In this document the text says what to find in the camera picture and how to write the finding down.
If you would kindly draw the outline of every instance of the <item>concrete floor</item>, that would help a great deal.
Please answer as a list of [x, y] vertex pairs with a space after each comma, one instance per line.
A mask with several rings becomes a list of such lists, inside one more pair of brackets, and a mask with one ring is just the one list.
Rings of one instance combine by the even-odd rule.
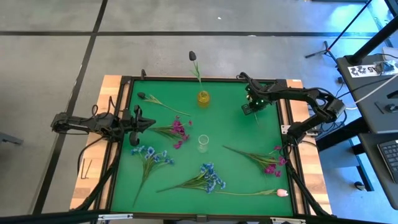
[[[2, 0], [0, 31], [92, 31], [102, 0]], [[112, 0], [100, 31], [264, 31], [339, 32], [363, 4], [298, 0]], [[375, 0], [349, 32], [377, 32], [391, 19], [383, 1]], [[54, 140], [50, 123], [65, 109], [90, 37], [0, 35], [0, 131], [23, 138], [22, 146], [0, 145], [0, 216], [29, 212]], [[190, 75], [187, 52], [194, 50], [206, 77], [234, 77], [245, 71], [256, 78], [301, 79], [336, 93], [340, 76], [331, 58], [303, 56], [323, 48], [332, 37], [129, 36], [97, 37], [75, 115], [89, 116], [103, 75]], [[368, 39], [344, 37], [336, 57], [352, 54]], [[391, 39], [395, 46], [398, 38]], [[374, 51], [381, 52], [382, 44]], [[340, 93], [347, 91], [344, 86]], [[352, 97], [343, 98], [345, 103]], [[348, 121], [360, 116], [349, 111]], [[58, 162], [44, 212], [66, 211], [76, 180], [76, 160], [86, 139], [68, 136]], [[333, 213], [342, 218], [393, 223], [393, 210], [369, 163], [375, 192], [358, 192], [355, 168], [324, 168]], [[149, 220], [141, 223], [153, 223]]]

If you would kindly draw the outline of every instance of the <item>pink tulip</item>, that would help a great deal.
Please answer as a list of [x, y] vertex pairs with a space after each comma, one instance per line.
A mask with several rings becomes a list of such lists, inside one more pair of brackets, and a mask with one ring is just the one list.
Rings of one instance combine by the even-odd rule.
[[287, 193], [287, 190], [284, 190], [284, 189], [278, 189], [278, 191], [276, 192], [276, 194], [277, 194], [278, 196], [280, 196], [280, 197], [286, 197], [286, 196], [289, 195], [289, 194]]

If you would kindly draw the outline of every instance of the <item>green mat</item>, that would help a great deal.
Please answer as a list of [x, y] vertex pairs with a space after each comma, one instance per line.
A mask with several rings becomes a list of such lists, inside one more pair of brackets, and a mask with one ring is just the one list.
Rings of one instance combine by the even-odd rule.
[[[114, 190], [112, 212], [183, 213], [207, 215], [277, 215], [292, 216], [289, 197], [276, 195], [234, 196], [193, 189], [173, 189], [156, 193], [157, 190], [171, 187], [196, 176], [200, 166], [213, 162], [215, 171], [226, 182], [226, 192], [250, 194], [269, 189], [289, 189], [285, 167], [282, 176], [265, 176], [252, 160], [225, 149], [231, 146], [246, 152], [267, 154], [274, 146], [281, 145], [279, 120], [276, 105], [258, 112], [259, 125], [253, 114], [245, 116], [241, 106], [247, 103], [244, 83], [205, 82], [203, 87], [211, 96], [207, 109], [197, 105], [197, 82], [176, 81], [135, 81], [131, 98], [131, 108], [138, 104], [143, 117], [155, 119], [153, 127], [172, 124], [176, 112], [163, 106], [143, 102], [137, 93], [154, 95], [158, 100], [176, 110], [191, 115], [180, 115], [181, 122], [193, 121], [186, 127], [190, 139], [180, 149], [174, 149], [171, 140], [146, 131], [140, 134], [141, 145], [152, 146], [156, 152], [167, 150], [174, 158], [174, 166], [165, 166], [153, 172], [145, 183], [137, 203], [132, 203], [142, 177], [142, 162], [139, 156], [132, 156], [133, 148], [124, 140], [118, 176]], [[198, 151], [198, 137], [209, 137], [208, 151]]]

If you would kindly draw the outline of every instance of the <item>black desk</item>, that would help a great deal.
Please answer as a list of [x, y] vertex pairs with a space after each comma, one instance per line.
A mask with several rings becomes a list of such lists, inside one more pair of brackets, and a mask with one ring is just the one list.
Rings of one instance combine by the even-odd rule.
[[398, 184], [391, 179], [386, 164], [381, 157], [377, 144], [398, 139], [398, 133], [395, 134], [359, 134], [361, 148], [368, 156], [373, 169], [380, 181], [381, 187], [386, 193], [391, 207], [398, 210]]
[[[382, 60], [382, 55], [369, 55], [363, 59], [362, 65], [372, 65], [374, 62], [379, 62]], [[353, 91], [355, 88], [364, 84], [389, 77], [387, 75], [383, 75], [376, 77], [353, 78], [348, 70], [348, 67], [352, 67], [352, 65], [347, 62], [347, 59], [345, 59], [344, 57], [338, 58], [337, 63], [339, 71], [343, 76], [350, 91]], [[360, 88], [351, 94], [354, 100], [359, 100], [382, 83], [383, 82], [379, 82], [366, 86], [364, 88]], [[398, 133], [398, 113], [384, 112], [383, 114], [380, 110], [380, 108], [384, 108], [389, 103], [395, 103], [396, 105], [398, 105], [398, 98], [388, 99], [386, 96], [397, 90], [398, 78], [389, 82], [386, 86], [382, 87], [380, 90], [373, 93], [365, 100], [359, 102], [357, 104], [357, 107], [359, 109], [359, 112], [361, 112], [362, 117], [347, 124], [344, 128], [341, 128], [317, 140], [317, 144], [320, 150], [327, 149], [339, 142], [355, 137], [358, 133]]]

